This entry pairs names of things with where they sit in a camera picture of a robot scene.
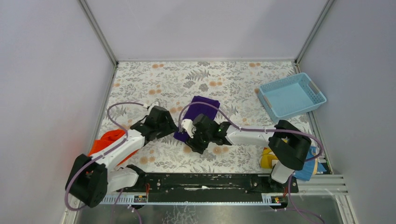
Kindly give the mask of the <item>purple towel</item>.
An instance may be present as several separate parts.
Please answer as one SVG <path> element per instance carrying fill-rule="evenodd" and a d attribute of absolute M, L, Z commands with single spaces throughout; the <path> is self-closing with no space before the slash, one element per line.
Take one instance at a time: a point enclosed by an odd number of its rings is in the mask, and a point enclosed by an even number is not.
<path fill-rule="evenodd" d="M 205 97 L 202 97 L 202 96 L 194 96 L 191 102 L 192 103 L 194 103 L 194 102 L 203 102 L 203 103 L 210 104 L 210 105 L 212 105 L 212 106 L 214 106 L 216 108 L 220 107 L 220 102 L 218 100 L 205 98 Z M 183 116 L 183 119 L 194 120 L 198 115 L 204 114 L 207 117 L 209 117 L 212 120 L 214 120 L 216 115 L 217 115 L 217 112 L 218 111 L 216 109 L 214 109 L 214 108 L 212 108 L 210 106 L 207 106 L 207 105 L 204 105 L 204 104 L 194 104 L 194 105 L 191 105 L 191 106 L 188 107 L 186 113 Z M 188 140 L 189 135 L 187 133 L 177 132 L 177 133 L 174 133 L 173 137 L 176 140 L 185 143 Z"/>

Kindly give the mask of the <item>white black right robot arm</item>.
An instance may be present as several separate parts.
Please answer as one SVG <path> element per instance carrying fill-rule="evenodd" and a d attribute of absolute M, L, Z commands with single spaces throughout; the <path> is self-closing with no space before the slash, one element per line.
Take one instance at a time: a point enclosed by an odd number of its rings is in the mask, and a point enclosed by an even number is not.
<path fill-rule="evenodd" d="M 311 139 L 290 122 L 280 120 L 274 129 L 238 126 L 230 121 L 217 123 L 200 114 L 194 120 L 183 119 L 180 128 L 189 135 L 186 144 L 193 152 L 203 153 L 209 143 L 221 145 L 254 145 L 269 148 L 277 158 L 271 164 L 271 180 L 284 184 L 303 169 Z"/>

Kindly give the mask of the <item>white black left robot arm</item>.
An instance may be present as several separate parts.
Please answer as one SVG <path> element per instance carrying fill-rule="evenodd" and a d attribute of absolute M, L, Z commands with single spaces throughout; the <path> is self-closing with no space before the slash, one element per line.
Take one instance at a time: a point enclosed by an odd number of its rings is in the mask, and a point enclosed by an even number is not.
<path fill-rule="evenodd" d="M 149 142 L 178 130 L 167 109 L 152 105 L 147 110 L 148 115 L 129 129 L 122 127 L 122 135 L 114 143 L 90 156 L 81 154 L 75 159 L 65 186 L 64 201 L 68 209 L 75 210 L 69 204 L 69 195 L 94 208 L 107 193 L 136 184 L 139 177 L 136 171 L 127 168 L 113 172 L 113 169 Z"/>

